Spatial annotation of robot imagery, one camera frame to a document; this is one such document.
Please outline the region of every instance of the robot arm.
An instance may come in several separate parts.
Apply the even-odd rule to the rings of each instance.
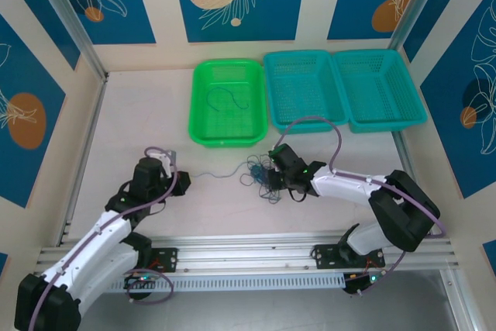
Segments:
[[[353,226],[339,243],[339,252],[350,265],[358,257],[384,247],[395,246],[413,252],[434,225],[423,211],[392,190],[399,189],[437,219],[440,216],[436,205],[403,171],[369,176],[331,170],[323,162],[307,165],[287,144],[269,152],[269,157],[277,167],[269,173],[273,190],[287,188],[303,195],[342,198],[372,208],[377,221]]]
[[[53,280],[36,318],[36,331],[75,331],[95,300],[119,277],[135,268],[150,265],[151,240],[133,230],[150,214],[150,207],[119,215],[156,200],[173,188],[172,195],[183,195],[190,185],[189,175],[179,172],[172,185],[171,173],[155,157],[144,157],[126,182],[110,198],[105,212],[93,228],[61,260],[40,277],[29,274],[19,286],[15,327],[27,331],[36,304]],[[95,235],[83,246],[88,238]]]

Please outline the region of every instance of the white table surface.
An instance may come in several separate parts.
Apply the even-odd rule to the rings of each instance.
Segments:
[[[272,126],[251,148],[208,149],[188,135],[192,70],[111,73],[98,118],[95,138],[71,223],[69,238],[81,238],[104,211],[108,199],[133,176],[148,146],[177,151],[181,171],[230,174],[251,154],[263,154],[276,143]],[[340,126],[343,148],[336,166],[363,174],[390,174],[401,169],[390,133],[353,134]],[[308,163],[328,161],[337,144],[334,132],[291,135],[285,142]],[[271,205],[258,186],[243,186],[239,176],[192,179],[185,196],[169,198],[165,210],[141,222],[146,236],[214,236],[256,233],[308,233],[348,229],[372,220],[370,208],[338,198],[308,196],[293,202],[287,191]]]

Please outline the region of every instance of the teal basket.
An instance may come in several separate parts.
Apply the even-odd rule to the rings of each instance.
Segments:
[[[210,60],[193,73],[189,134],[206,147],[251,147],[267,135],[264,69],[253,60]]]
[[[324,50],[269,53],[263,59],[272,123],[282,133],[302,116],[321,116],[337,126],[348,122],[337,67]],[[323,122],[307,121],[289,133],[330,131]]]
[[[401,131],[427,120],[410,74],[395,50],[351,50],[334,55],[354,133]]]

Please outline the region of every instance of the green plastic tray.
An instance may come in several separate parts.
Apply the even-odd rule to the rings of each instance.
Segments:
[[[206,147],[250,147],[267,135],[264,70],[253,60],[210,60],[193,73],[189,135]]]

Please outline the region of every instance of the white floor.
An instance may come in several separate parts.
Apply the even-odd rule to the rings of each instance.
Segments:
[[[148,146],[177,151],[181,171],[229,174],[251,154],[267,153],[279,134],[270,127],[256,146],[208,149],[188,135],[192,70],[112,73],[91,146],[70,238],[90,229],[108,199],[133,176]],[[363,174],[390,174],[401,162],[390,133],[352,134],[341,126],[343,148],[336,166]],[[307,162],[328,161],[337,144],[334,132],[285,139]],[[287,192],[276,205],[259,198],[258,187],[243,186],[239,171],[228,179],[195,178],[183,197],[169,198],[159,215],[136,230],[147,236],[212,236],[254,233],[306,233],[348,229],[373,218],[368,207],[337,198],[307,197],[293,202]]]

